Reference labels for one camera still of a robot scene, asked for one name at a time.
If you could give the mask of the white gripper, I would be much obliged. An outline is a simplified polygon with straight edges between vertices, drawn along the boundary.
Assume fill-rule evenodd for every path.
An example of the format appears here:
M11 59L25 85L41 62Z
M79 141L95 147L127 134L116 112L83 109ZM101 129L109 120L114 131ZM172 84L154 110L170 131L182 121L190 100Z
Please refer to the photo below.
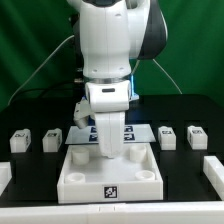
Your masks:
M75 106L73 120L79 129L83 129L88 126L89 119L94 119L94 114L89 102L82 99ZM95 125L101 155L118 156L123 149L125 112L95 113Z

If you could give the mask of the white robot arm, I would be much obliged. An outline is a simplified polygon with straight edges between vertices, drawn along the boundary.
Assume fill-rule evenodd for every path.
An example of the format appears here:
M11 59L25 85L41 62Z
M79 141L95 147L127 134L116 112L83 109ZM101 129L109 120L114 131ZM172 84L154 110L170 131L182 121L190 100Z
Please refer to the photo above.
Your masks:
M67 0L79 12L86 98L79 104L95 120L100 152L113 158L124 142L131 99L130 61L155 58L167 42L158 0Z

